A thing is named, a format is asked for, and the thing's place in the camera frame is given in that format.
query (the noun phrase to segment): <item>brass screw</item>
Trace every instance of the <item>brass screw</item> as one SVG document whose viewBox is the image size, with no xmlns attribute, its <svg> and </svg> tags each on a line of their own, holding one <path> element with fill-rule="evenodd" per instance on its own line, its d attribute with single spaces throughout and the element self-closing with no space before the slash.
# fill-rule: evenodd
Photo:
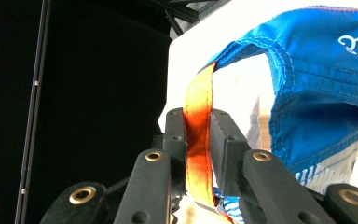
<svg viewBox="0 0 358 224">
<path fill-rule="evenodd" d="M 77 189 L 69 196 L 69 202 L 72 204 L 87 203 L 95 196 L 95 191 L 97 190 L 91 186 Z"/>
<path fill-rule="evenodd" d="M 162 159 L 162 154 L 160 152 L 154 151 L 146 154 L 147 161 L 159 161 Z"/>
<path fill-rule="evenodd" d="M 265 152 L 255 152 L 253 154 L 255 160 L 257 161 L 270 161 L 271 157 L 268 153 Z"/>
<path fill-rule="evenodd" d="M 351 203 L 358 206 L 358 191 L 353 189 L 341 189 L 338 194 L 347 203 Z"/>
</svg>

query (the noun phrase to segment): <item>orange tape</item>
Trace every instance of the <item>orange tape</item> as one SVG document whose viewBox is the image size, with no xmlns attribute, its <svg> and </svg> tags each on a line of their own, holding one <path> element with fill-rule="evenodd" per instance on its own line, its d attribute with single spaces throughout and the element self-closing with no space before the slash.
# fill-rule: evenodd
<svg viewBox="0 0 358 224">
<path fill-rule="evenodd" d="M 186 184 L 199 203 L 216 207 L 213 168 L 209 155 L 210 114 L 213 106 L 212 74 L 215 63 L 205 67 L 187 88 L 184 116 L 187 133 Z"/>
</svg>

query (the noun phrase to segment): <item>blue fabric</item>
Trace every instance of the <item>blue fabric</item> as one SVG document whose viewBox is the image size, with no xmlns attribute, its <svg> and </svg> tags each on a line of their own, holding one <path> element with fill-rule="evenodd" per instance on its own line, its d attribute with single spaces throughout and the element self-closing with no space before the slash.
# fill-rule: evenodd
<svg viewBox="0 0 358 224">
<path fill-rule="evenodd" d="M 223 199 L 223 209 L 234 220 L 234 223 L 244 223 L 241 211 L 239 208 L 239 197 L 224 197 L 219 188 L 213 187 L 213 194 L 215 198 Z"/>
<path fill-rule="evenodd" d="M 211 62 L 217 70 L 262 53 L 276 95 L 271 149 L 293 174 L 358 141 L 358 10 L 285 12 L 231 42 Z"/>
</svg>

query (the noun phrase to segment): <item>blue cloth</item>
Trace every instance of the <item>blue cloth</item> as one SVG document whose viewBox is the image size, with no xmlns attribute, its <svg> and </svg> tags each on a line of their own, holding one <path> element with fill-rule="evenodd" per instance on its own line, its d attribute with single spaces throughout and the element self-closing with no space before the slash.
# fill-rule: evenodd
<svg viewBox="0 0 358 224">
<path fill-rule="evenodd" d="M 358 150 L 358 9 L 306 7 L 284 12 L 228 44 L 216 70 L 266 54 L 276 95 L 272 152 L 298 181 L 324 193 L 348 182 Z M 225 198 L 238 223 L 238 198 Z"/>
</svg>

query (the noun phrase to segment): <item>black background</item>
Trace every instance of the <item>black background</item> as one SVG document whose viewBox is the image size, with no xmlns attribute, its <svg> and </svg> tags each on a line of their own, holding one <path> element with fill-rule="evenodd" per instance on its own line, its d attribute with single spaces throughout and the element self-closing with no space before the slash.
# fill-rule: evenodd
<svg viewBox="0 0 358 224">
<path fill-rule="evenodd" d="M 0 223 L 13 223 L 41 1 L 0 1 Z M 132 1 L 53 0 L 26 223 L 69 186 L 130 175 L 159 133 L 170 25 Z"/>
</svg>

